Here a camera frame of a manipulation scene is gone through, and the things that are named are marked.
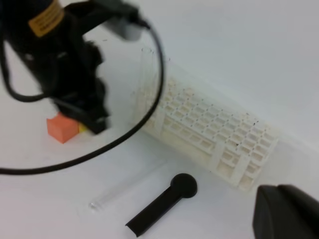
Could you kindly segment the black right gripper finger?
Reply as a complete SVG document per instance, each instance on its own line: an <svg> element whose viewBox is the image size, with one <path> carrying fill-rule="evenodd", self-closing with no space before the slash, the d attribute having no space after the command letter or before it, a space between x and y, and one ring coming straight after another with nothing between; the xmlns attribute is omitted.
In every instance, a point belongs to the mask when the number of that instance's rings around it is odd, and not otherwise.
<svg viewBox="0 0 319 239"><path fill-rule="evenodd" d="M293 185L261 185L252 227L256 239L317 239L319 202Z"/></svg>

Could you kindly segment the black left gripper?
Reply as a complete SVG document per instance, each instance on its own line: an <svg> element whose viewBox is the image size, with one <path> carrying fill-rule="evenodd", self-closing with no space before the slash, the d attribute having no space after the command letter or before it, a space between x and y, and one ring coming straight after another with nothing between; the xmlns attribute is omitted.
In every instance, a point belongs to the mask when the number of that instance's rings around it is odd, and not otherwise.
<svg viewBox="0 0 319 239"><path fill-rule="evenodd" d="M58 63L53 102L64 116L84 124L93 134L100 134L107 129L109 117L104 106L106 86L97 76L103 58L92 41L85 43L85 50L84 66L69 56Z"/></svg>

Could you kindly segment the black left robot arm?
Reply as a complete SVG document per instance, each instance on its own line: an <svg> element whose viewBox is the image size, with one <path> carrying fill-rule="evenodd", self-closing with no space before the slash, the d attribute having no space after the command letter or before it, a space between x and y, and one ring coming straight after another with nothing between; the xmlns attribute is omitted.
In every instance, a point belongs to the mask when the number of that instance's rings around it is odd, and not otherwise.
<svg viewBox="0 0 319 239"><path fill-rule="evenodd" d="M107 128L106 88L96 71L98 47L83 38L81 18L92 2L62 7L57 0L3 0L0 3L0 69L7 93L33 103L48 98L66 117L99 134ZM40 86L22 95L12 86L4 45L8 43Z"/></svg>

